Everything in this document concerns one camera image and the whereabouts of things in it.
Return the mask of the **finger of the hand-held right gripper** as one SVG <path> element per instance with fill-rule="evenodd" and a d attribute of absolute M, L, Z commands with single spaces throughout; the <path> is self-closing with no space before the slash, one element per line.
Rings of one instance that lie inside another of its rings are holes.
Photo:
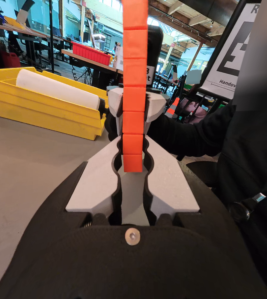
<path fill-rule="evenodd" d="M 123 92 L 124 88 L 116 87 L 108 90 L 108 105 L 110 113 L 119 118 L 123 113 Z"/>
<path fill-rule="evenodd" d="M 166 99 L 161 93 L 146 92 L 145 122 L 156 120 L 163 112 Z"/>

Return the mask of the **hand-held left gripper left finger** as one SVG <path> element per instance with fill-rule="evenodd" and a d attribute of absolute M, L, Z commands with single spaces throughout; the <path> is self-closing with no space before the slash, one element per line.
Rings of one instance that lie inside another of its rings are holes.
<path fill-rule="evenodd" d="M 113 213 L 112 197 L 120 183 L 113 163 L 120 152 L 117 146 L 120 141 L 120 138 L 114 139 L 88 160 L 66 211 L 104 214 L 107 218 Z"/>

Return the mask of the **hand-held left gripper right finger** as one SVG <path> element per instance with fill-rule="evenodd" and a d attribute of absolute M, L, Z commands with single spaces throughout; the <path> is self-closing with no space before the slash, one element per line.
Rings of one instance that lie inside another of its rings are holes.
<path fill-rule="evenodd" d="M 176 158 L 149 136 L 144 138 L 144 209 L 150 218 L 197 213 L 200 207 Z"/>

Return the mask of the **white roll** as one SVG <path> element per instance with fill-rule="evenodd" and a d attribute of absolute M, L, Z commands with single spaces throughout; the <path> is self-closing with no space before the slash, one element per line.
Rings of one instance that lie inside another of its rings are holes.
<path fill-rule="evenodd" d="M 98 95 L 70 86 L 26 69 L 19 71 L 16 86 L 83 107 L 105 111 L 105 100 Z"/>

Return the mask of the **yellow plastic bin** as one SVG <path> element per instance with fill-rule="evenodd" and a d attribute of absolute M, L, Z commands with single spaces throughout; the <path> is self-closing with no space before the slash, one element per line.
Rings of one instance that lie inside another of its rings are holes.
<path fill-rule="evenodd" d="M 105 90 L 47 71 L 38 72 L 34 67 L 8 68 L 0 69 L 0 117 L 88 140 L 95 140 L 96 136 L 102 135 L 105 113 L 100 117 L 98 109 L 94 110 L 16 86 L 16 79 L 21 70 L 97 95 L 105 101 L 105 108 L 109 107 Z"/>

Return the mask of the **person's right forearm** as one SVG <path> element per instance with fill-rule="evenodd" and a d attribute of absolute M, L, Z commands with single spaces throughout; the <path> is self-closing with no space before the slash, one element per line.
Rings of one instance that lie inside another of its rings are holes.
<path fill-rule="evenodd" d="M 223 148 L 236 105 L 228 104 L 195 124 L 179 123 L 161 114 L 147 135 L 167 152 L 179 156 L 216 156 Z"/>

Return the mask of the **person's right hand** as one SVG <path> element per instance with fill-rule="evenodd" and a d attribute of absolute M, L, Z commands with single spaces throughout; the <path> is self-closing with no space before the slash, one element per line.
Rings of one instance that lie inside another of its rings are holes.
<path fill-rule="evenodd" d="M 170 119 L 165 114 L 161 114 L 156 120 L 151 122 L 147 135 L 161 146 L 167 144 L 167 142 L 172 142 L 174 140 L 174 132 L 171 124 Z M 109 140 L 114 140 L 118 136 L 116 118 L 109 111 L 106 113 L 104 126 L 108 132 Z"/>

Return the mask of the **orange traffic cone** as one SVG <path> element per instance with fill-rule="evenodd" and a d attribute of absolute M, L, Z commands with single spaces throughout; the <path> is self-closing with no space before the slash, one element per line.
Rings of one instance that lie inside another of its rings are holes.
<path fill-rule="evenodd" d="M 166 110 L 165 112 L 165 115 L 168 117 L 168 118 L 172 118 L 173 115 L 175 114 L 175 110 L 177 108 L 177 105 L 180 101 L 180 98 L 177 97 L 174 102 L 170 105 L 170 107 Z"/>

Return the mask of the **small wooden desk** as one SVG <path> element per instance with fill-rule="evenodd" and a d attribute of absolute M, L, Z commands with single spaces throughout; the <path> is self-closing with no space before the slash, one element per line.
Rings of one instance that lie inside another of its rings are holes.
<path fill-rule="evenodd" d="M 91 82 L 93 87 L 106 90 L 109 85 L 118 86 L 123 83 L 123 71 L 121 70 L 74 54 L 72 50 L 62 49 L 61 53 L 69 56 L 69 64 L 72 65 L 72 69 L 76 67 L 92 71 L 92 75 L 88 76 L 86 81 L 87 83 Z"/>

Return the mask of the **red plastic bin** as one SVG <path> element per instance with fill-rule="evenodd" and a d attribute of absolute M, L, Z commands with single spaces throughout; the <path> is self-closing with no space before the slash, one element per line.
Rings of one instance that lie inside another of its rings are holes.
<path fill-rule="evenodd" d="M 4 68 L 20 68 L 21 63 L 19 57 L 12 52 L 1 51 Z"/>
<path fill-rule="evenodd" d="M 71 43 L 73 54 L 76 54 L 83 58 L 87 58 L 94 62 L 98 62 L 100 64 L 104 64 L 106 66 L 109 66 L 113 61 L 113 57 L 110 54 L 106 54 L 98 49 L 87 46 L 83 43 L 78 43 L 74 41 L 71 41 Z"/>

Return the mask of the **black framed tag sign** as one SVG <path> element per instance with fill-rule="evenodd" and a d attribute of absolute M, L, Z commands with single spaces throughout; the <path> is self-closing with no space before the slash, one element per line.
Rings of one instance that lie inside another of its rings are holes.
<path fill-rule="evenodd" d="M 233 99 L 250 33 L 261 0 L 239 1 L 203 71 L 198 91 L 205 95 Z"/>

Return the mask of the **black round-top pole stand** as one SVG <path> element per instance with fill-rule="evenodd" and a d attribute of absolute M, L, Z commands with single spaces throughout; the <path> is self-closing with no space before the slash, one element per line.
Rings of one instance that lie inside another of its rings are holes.
<path fill-rule="evenodd" d="M 52 0 L 49 0 L 49 28 L 50 28 L 50 63 L 51 72 L 54 74 L 54 54 L 53 54 L 53 6 Z"/>

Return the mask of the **long wooden desk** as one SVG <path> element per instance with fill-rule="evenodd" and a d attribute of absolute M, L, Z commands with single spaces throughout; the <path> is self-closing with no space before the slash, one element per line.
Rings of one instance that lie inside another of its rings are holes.
<path fill-rule="evenodd" d="M 7 33 L 17 33 L 14 34 L 16 39 L 24 40 L 26 45 L 26 61 L 24 64 L 29 66 L 34 66 L 37 69 L 45 69 L 46 67 L 42 65 L 41 62 L 36 62 L 34 42 L 41 42 L 43 39 L 48 38 L 47 35 L 36 32 L 31 28 L 25 27 L 23 29 L 12 26 L 9 24 L 0 25 L 0 38 L 5 38 L 5 32 Z M 1 55 L 1 41 L 0 41 L 0 69 L 5 68 L 5 64 Z"/>

